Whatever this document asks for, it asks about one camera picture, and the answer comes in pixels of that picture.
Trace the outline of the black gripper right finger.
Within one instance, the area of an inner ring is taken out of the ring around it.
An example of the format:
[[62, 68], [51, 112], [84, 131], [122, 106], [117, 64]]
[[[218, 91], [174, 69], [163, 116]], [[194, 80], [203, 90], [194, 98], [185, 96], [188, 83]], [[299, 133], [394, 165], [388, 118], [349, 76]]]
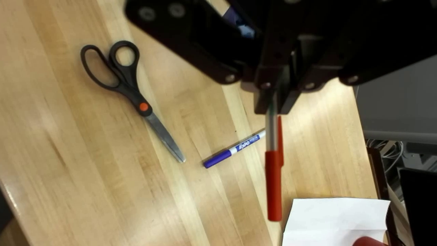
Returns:
[[334, 77], [357, 86], [437, 54], [436, 0], [265, 0], [257, 81], [263, 113], [289, 113]]

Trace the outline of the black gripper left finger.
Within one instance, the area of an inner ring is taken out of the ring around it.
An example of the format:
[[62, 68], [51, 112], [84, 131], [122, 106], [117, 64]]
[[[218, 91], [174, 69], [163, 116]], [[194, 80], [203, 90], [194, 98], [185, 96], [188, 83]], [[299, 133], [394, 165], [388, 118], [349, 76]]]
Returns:
[[208, 0], [127, 0], [127, 19], [222, 84], [248, 81], [254, 112], [265, 114], [271, 95], [256, 79], [269, 0], [227, 0], [219, 13]]

